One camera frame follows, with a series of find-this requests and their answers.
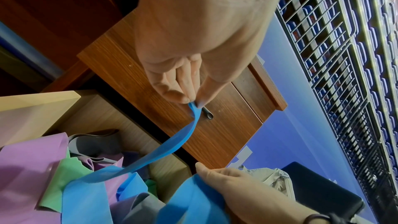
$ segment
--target wooden cabinet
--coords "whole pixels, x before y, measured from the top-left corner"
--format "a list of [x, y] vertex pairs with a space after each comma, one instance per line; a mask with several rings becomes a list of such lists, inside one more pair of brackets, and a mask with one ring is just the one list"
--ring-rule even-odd
[[[78, 54], [78, 58], [169, 136], [192, 118], [153, 90], [134, 49], [134, 11]], [[274, 110], [286, 103], [259, 62], [228, 84], [206, 106], [214, 119], [202, 117], [183, 146], [210, 168], [225, 167]]]

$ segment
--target metal wire rack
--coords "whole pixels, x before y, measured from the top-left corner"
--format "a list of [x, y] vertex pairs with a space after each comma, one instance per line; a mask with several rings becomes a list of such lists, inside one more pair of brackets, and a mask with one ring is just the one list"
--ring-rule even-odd
[[377, 62], [379, 29], [359, 15], [366, 11], [363, 0], [280, 0], [276, 14], [369, 205], [388, 223], [398, 216], [398, 94], [388, 92], [396, 81]]

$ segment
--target blue fabric strip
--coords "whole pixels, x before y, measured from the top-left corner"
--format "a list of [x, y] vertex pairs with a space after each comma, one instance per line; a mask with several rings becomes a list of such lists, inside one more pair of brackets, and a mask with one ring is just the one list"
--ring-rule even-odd
[[[179, 149], [192, 135], [201, 113], [194, 103], [189, 103], [189, 107], [194, 113], [193, 122], [153, 152], [126, 168], [108, 166], [70, 182], [63, 192], [62, 224], [112, 224], [104, 181], [133, 173]], [[184, 213], [185, 219], [192, 221], [189, 223], [228, 223], [223, 204], [223, 198], [218, 192], [207, 186], [198, 176], [194, 176], [181, 185], [170, 203], [165, 206], [165, 210], [162, 209], [157, 223], [177, 223]], [[200, 216], [195, 214], [196, 211], [201, 211]]]

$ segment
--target beige board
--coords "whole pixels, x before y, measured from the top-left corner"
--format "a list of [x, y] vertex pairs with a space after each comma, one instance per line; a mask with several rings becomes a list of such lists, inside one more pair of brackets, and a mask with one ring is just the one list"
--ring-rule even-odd
[[75, 91], [0, 97], [0, 147], [41, 137], [79, 99]]
[[[127, 151], [139, 151], [142, 155], [150, 153], [160, 145], [100, 95], [91, 96], [90, 101], [86, 100], [86, 104], [58, 125], [57, 129], [69, 136], [104, 129], [119, 129], [122, 148]], [[174, 155], [150, 164], [150, 173], [152, 179], [158, 183], [159, 199], [164, 202], [167, 202], [177, 188], [191, 176], [188, 166]]]

